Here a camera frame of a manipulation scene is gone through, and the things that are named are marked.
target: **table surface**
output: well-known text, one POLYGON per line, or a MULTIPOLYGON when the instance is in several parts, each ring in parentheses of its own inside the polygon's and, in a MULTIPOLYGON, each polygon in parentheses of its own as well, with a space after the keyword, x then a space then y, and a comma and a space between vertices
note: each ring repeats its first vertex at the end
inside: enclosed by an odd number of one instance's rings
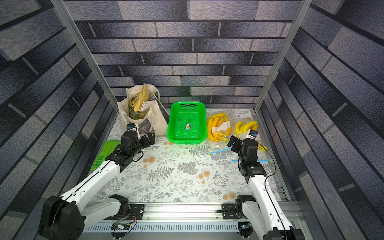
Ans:
MULTIPOLYGON (((228 113, 235 123, 241 118, 251 120, 250 109, 232 109, 228 113)), ((223 110, 207 109, 207 116, 223 110)), ((121 140, 120 117, 107 140, 121 140)), ((252 194, 237 168, 237 154, 231 150, 212 155, 206 153, 226 148, 208 138, 199 145, 177 145, 165 136, 156 136, 156 143, 143 150, 139 162, 131 163, 107 183, 91 202, 102 202, 110 195, 125 196, 130 202, 233 202, 237 195, 252 194)), ((258 151, 259 159, 271 159, 258 151)), ((261 163, 271 174, 273 163, 261 163)), ((273 177, 269 177, 274 196, 281 201, 273 177)))

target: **green book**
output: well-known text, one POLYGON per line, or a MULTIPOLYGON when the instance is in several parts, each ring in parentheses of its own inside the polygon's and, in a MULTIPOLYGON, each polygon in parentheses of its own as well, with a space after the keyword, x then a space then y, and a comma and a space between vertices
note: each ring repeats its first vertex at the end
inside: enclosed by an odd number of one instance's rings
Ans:
POLYGON ((115 150, 115 147, 119 145, 121 141, 105 141, 99 155, 91 167, 91 171, 96 170, 104 161, 105 158, 115 150))

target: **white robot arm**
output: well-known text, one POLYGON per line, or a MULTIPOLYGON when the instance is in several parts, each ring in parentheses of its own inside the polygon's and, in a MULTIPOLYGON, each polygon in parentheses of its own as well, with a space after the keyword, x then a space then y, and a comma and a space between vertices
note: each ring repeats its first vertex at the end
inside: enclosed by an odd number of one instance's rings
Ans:
POLYGON ((263 166, 257 162, 257 134, 257 131, 249 130, 244 140, 231 136, 228 142, 228 147, 238 153, 239 171, 256 197, 240 195, 231 208, 238 217, 250 221, 260 240, 305 240, 302 231, 293 228, 274 197, 267 181, 272 175, 266 176, 263 166))
POLYGON ((43 205, 38 233, 49 240, 76 240, 84 229, 116 214, 130 212, 128 199, 112 195, 105 202, 85 208, 91 198, 119 175, 142 149, 155 143, 155 134, 140 137, 137 124, 128 124, 121 144, 86 179, 60 197, 51 196, 43 205))

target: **brick wallpaper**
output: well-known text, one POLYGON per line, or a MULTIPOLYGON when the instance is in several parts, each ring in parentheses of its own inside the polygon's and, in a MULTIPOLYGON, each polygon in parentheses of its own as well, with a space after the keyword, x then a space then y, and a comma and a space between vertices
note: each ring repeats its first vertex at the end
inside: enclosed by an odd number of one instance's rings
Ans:
POLYGON ((34 239, 44 201, 88 173, 116 112, 49 0, 2 3, 1 239, 34 239))
POLYGON ((188 99, 252 108, 300 1, 65 4, 118 101, 147 83, 166 107, 188 99))
POLYGON ((313 0, 259 111, 316 240, 384 234, 383 10, 313 0))

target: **banana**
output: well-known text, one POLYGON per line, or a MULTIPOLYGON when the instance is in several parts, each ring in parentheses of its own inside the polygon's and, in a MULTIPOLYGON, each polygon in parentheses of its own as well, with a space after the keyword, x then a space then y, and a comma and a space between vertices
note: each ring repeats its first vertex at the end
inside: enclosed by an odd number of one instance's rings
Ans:
POLYGON ((220 142, 220 140, 214 138, 212 135, 212 122, 213 122, 213 119, 209 118, 207 123, 207 136, 209 140, 211 140, 212 142, 220 142))
MULTIPOLYGON (((226 116, 224 116, 224 120, 227 122, 227 121, 229 121, 229 119, 226 117, 226 116)), ((231 131, 232 131, 232 127, 229 127, 227 130, 226 130, 226 132, 224 133, 224 135, 225 136, 228 136, 230 133, 231 133, 231 131)))
POLYGON ((236 133, 237 133, 237 135, 240 135, 240 127, 241 127, 241 125, 243 124, 243 122, 242 121, 238 121, 237 123, 236 123, 236 128, 235 128, 235 131, 236 131, 236 133))
MULTIPOLYGON (((213 122, 212 122, 212 127, 217 127, 217 125, 218 125, 218 119, 219 119, 219 117, 215 117, 215 119, 214 119, 213 122)), ((218 139, 218 140, 222 140, 222 141, 224 141, 224 142, 227 142, 227 141, 228 141, 228 139, 222 137, 222 136, 224 136, 224 133, 222 133, 221 131, 213 132, 213 133, 212 133, 212 136, 214 136, 216 139, 218 139)))
MULTIPOLYGON (((218 121, 218 123, 217 123, 217 125, 216 126, 213 126, 213 127, 218 127, 218 126, 220 126, 222 123, 224 122, 224 118, 221 118, 219 121, 218 121)), ((217 131, 216 132, 220 137, 223 137, 224 136, 224 133, 222 133, 221 131, 217 131)))
POLYGON ((265 147, 265 149, 264 149, 260 144, 258 144, 258 145, 257 145, 257 149, 259 149, 259 150, 261 150, 261 151, 263 151, 263 152, 266 152, 267 147, 265 147))
POLYGON ((249 129, 250 127, 252 127, 252 126, 254 126, 254 125, 256 125, 256 124, 257 124, 256 121, 250 121, 249 123, 244 124, 244 125, 241 127, 240 132, 241 132, 241 133, 247 132, 248 129, 249 129))
POLYGON ((215 119, 215 117, 220 117, 220 118, 222 118, 222 117, 224 117, 225 115, 226 115, 226 113, 218 113, 218 114, 215 114, 215 115, 211 116, 211 118, 213 118, 213 119, 215 119))
POLYGON ((258 124, 256 124, 256 125, 254 125, 253 127, 252 127, 252 130, 255 130, 255 131, 257 131, 257 128, 259 127, 259 125, 258 124))
POLYGON ((223 122, 224 122, 224 118, 220 118, 220 120, 218 121, 217 125, 220 126, 223 122))
POLYGON ((207 119, 207 124, 208 124, 208 120, 210 119, 210 118, 212 118, 212 119, 215 119, 215 117, 220 117, 220 118, 222 118, 222 117, 224 117, 226 115, 226 113, 218 113, 218 114, 215 114, 215 115, 213 115, 213 116, 211 116, 211 117, 209 117, 208 119, 207 119))

